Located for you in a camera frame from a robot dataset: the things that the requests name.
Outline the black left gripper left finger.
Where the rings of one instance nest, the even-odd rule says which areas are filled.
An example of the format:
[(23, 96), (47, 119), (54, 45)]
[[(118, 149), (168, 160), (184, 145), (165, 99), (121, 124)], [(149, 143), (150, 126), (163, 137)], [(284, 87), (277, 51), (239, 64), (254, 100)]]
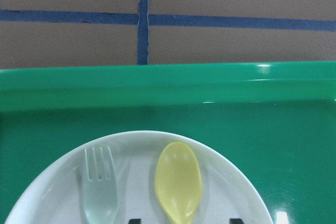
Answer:
[(128, 221), (128, 224), (141, 224), (141, 223), (142, 223), (142, 221), (141, 221), (140, 218), (130, 219)]

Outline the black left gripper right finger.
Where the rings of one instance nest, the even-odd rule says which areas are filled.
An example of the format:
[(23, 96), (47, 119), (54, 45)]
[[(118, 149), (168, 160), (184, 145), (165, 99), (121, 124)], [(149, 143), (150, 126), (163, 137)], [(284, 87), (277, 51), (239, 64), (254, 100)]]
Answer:
[(244, 224), (244, 222), (240, 218), (230, 218), (229, 224)]

